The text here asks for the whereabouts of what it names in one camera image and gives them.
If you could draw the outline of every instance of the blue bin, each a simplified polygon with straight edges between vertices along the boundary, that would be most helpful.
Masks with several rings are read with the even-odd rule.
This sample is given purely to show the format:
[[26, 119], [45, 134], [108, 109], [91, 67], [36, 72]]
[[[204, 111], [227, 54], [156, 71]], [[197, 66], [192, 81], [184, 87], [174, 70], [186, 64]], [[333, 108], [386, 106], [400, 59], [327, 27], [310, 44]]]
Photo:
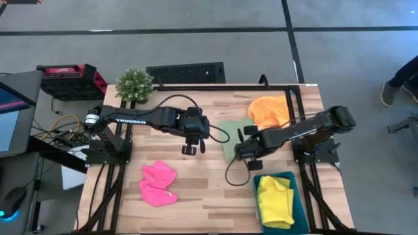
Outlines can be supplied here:
[[[261, 176], [273, 176], [273, 177], [280, 177], [290, 180], [290, 188], [293, 189], [294, 197], [293, 197], [293, 220], [295, 223], [291, 226], [290, 229], [280, 229], [280, 228], [268, 228], [263, 225], [261, 222], [261, 214], [260, 214], [260, 207], [259, 201], [257, 196], [257, 190], [260, 184]], [[255, 194], [255, 202], [257, 204], [257, 210], [259, 212], [260, 223], [261, 227], [263, 228], [264, 235], [273, 235], [273, 234], [307, 234], [309, 231], [308, 222], [306, 221], [305, 213], [303, 210], [302, 202], [300, 201], [298, 187], [296, 185], [295, 175], [292, 172], [282, 172], [282, 173], [275, 173], [275, 174], [265, 174], [265, 175], [257, 175], [254, 176], [253, 181], [254, 186], [254, 194]]]

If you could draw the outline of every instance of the sneaker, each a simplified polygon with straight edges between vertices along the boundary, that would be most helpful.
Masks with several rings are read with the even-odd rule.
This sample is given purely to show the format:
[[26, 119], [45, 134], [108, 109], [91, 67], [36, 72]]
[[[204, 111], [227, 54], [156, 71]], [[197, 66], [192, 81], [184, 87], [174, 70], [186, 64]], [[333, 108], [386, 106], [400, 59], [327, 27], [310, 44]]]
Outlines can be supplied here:
[[389, 85], [388, 82], [385, 82], [383, 84], [383, 87], [381, 88], [381, 93], [380, 93], [381, 103], [386, 107], [392, 106], [394, 97], [396, 93], [398, 92], [398, 90], [399, 90], [399, 87], [393, 87]]
[[412, 87], [408, 82], [406, 82], [402, 86], [402, 89], [408, 92], [412, 96], [412, 99], [418, 103], [418, 88]]

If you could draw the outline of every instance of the black pants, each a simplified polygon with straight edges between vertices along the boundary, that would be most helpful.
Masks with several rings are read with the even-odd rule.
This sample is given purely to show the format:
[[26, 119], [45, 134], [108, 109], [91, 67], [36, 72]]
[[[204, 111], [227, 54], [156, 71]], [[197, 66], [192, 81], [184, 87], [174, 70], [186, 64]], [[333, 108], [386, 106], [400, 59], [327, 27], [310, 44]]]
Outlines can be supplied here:
[[418, 88], [418, 56], [404, 65], [389, 81], [389, 85], [393, 87], [401, 87], [408, 82], [412, 87]]

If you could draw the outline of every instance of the gray carpet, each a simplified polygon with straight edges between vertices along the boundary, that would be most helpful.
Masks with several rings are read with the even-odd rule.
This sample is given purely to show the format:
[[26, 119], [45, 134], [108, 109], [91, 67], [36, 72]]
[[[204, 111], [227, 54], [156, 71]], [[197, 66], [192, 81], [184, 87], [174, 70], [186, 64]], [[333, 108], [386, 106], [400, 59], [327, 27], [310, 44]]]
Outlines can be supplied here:
[[[417, 26], [415, 0], [288, 0], [293, 27]], [[39, 6], [11, 5], [0, 31], [165, 29], [191, 27], [284, 27], [281, 1], [250, 0], [47, 0]], [[379, 101], [384, 81], [418, 54], [417, 31], [295, 33], [306, 83], [319, 84], [325, 107], [349, 107], [358, 127], [336, 136], [347, 199], [357, 229], [416, 234], [417, 145], [409, 131], [386, 126], [417, 104], [400, 92], [392, 108]], [[227, 83], [295, 83], [287, 33], [171, 35], [80, 35], [0, 37], [0, 72], [30, 71], [39, 64], [91, 63], [114, 83], [126, 68], [223, 61]], [[56, 109], [81, 118], [94, 102], [56, 102]], [[38, 122], [57, 116], [41, 93]], [[56, 180], [59, 169], [45, 178]], [[44, 234], [70, 231], [80, 198], [76, 189], [42, 205]]]

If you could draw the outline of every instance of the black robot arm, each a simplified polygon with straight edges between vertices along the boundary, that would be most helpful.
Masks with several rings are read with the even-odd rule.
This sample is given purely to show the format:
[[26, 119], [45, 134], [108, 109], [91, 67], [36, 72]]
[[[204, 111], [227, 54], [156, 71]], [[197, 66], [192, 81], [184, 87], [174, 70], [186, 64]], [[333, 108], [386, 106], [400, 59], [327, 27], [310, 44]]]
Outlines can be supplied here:
[[204, 139], [209, 137], [209, 120], [202, 115], [202, 109], [189, 107], [182, 110], [173, 107], [157, 107], [151, 110], [132, 110], [100, 105], [88, 111], [85, 130], [96, 134], [101, 140], [90, 142], [89, 149], [82, 151], [88, 156], [87, 164], [125, 164], [129, 163], [132, 141], [123, 140], [109, 129], [110, 123], [147, 125], [155, 130], [185, 138], [186, 146], [182, 153], [196, 155], [200, 144], [205, 152]]
[[[255, 163], [257, 158], [275, 152], [287, 141], [296, 138], [303, 138], [305, 151], [311, 152], [316, 144], [325, 141], [335, 133], [348, 133], [355, 125], [346, 107], [333, 106], [287, 128], [271, 127], [253, 133], [247, 140], [235, 145], [236, 159], [250, 159]], [[263, 166], [259, 162], [256, 168], [250, 170], [259, 170], [260, 167]]]

